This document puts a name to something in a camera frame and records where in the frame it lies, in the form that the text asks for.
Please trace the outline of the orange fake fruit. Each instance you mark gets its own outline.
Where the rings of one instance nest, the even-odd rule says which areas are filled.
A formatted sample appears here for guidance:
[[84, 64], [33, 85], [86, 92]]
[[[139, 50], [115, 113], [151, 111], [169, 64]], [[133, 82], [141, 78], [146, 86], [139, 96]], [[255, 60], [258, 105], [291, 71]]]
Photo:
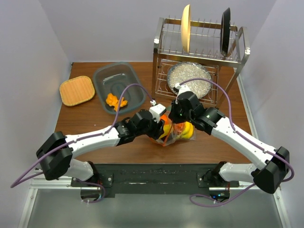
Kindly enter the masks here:
[[166, 114], [163, 114], [160, 119], [164, 121], [164, 125], [171, 126], [171, 120]]

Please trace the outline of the clear zip top bag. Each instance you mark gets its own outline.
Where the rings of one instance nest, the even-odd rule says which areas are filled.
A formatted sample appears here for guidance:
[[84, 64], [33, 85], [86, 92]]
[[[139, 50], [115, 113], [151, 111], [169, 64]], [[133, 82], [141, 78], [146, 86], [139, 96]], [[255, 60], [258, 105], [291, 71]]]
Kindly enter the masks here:
[[153, 143], [156, 143], [156, 144], [160, 144], [162, 146], [168, 146], [170, 144], [173, 144], [175, 143], [176, 141], [179, 141], [179, 140], [182, 140], [182, 141], [189, 141], [189, 140], [195, 140], [195, 132], [193, 134], [193, 136], [190, 138], [190, 139], [181, 139], [180, 138], [180, 133], [182, 132], [183, 130], [183, 126], [184, 126], [184, 123], [172, 123], [173, 124], [173, 134], [172, 134], [172, 137], [169, 139], [169, 141], [161, 141], [161, 140], [155, 140], [155, 139], [150, 139]]

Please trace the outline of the orange fake food piece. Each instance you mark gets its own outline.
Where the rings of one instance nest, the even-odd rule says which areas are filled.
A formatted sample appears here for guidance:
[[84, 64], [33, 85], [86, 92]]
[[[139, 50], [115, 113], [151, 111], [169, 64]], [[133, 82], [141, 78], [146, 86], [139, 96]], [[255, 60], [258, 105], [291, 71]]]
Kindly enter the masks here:
[[[109, 93], [107, 95], [107, 98], [106, 98], [105, 101], [110, 107], [113, 107], [114, 110], [117, 111], [118, 103], [119, 103], [119, 99], [117, 98], [117, 96], [113, 95], [112, 93]], [[123, 97], [121, 102], [120, 102], [120, 107], [125, 107], [127, 105], [128, 105], [128, 101], [125, 100], [124, 97]]]

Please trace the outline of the yellow fake corn cob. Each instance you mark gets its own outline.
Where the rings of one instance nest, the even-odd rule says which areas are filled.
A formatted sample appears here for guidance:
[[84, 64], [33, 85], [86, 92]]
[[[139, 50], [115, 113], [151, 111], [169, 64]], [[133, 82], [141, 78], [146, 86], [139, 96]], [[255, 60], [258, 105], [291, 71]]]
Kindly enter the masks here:
[[163, 126], [163, 133], [160, 135], [160, 137], [158, 138], [158, 140], [161, 141], [169, 141], [169, 139], [172, 137], [173, 134], [173, 124], [169, 123], [169, 124], [165, 124]]

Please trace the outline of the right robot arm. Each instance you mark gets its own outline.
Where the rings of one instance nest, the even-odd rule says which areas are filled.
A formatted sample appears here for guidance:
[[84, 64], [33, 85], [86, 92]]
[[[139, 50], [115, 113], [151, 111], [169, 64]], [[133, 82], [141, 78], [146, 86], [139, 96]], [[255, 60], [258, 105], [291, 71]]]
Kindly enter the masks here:
[[275, 148], [259, 141], [231, 123], [218, 109], [204, 108], [191, 91], [179, 90], [169, 118], [175, 124], [190, 122], [197, 130], [226, 142], [250, 160], [250, 164], [221, 161], [207, 175], [218, 187], [230, 181], [243, 181], [273, 194], [290, 171], [287, 166], [290, 154], [285, 147]]

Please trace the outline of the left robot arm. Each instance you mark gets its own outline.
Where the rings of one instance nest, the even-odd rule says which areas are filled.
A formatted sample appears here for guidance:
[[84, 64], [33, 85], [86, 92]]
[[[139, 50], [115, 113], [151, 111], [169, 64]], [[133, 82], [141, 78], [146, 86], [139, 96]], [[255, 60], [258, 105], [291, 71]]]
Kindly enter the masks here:
[[159, 139], [164, 133], [161, 116], [165, 112], [165, 107], [156, 105], [101, 130], [79, 135], [63, 135], [62, 132], [51, 134], [36, 152], [46, 180], [70, 176], [82, 180], [87, 186], [96, 185], [98, 174], [94, 172], [93, 165], [75, 158], [104, 147], [131, 143], [141, 135]]

